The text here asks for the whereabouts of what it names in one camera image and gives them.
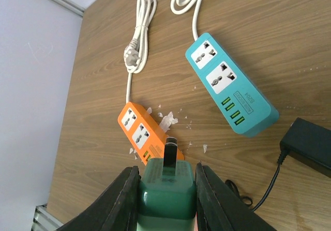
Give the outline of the black power adapter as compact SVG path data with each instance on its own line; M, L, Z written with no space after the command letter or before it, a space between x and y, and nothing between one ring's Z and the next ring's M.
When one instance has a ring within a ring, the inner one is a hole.
M286 155L330 177L330 129L298 117L279 145Z

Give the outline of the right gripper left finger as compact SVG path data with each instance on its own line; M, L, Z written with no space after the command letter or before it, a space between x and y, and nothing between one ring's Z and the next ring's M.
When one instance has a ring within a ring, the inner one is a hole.
M136 230L140 178L137 166L125 168L89 207L58 230Z

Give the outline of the green charger plug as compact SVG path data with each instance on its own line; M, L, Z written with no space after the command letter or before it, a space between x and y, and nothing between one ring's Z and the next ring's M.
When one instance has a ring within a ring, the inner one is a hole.
M163 158L149 159L138 188L137 230L194 230L197 188L189 162L177 158L174 137Z

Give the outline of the aluminium front rail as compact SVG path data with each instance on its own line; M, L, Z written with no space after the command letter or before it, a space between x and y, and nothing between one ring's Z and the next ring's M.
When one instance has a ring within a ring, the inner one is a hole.
M32 231L53 231L63 226L63 223L47 212L46 205L36 206Z

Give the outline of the teal power strip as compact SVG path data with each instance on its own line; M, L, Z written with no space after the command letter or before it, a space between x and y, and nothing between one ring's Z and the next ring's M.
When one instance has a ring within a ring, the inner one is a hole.
M209 33L186 51L186 59L232 130L254 137L279 119L279 112Z

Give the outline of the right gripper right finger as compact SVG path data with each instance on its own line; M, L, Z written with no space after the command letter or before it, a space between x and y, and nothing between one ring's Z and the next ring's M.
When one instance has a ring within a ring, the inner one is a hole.
M198 230L274 230L207 165L195 168Z

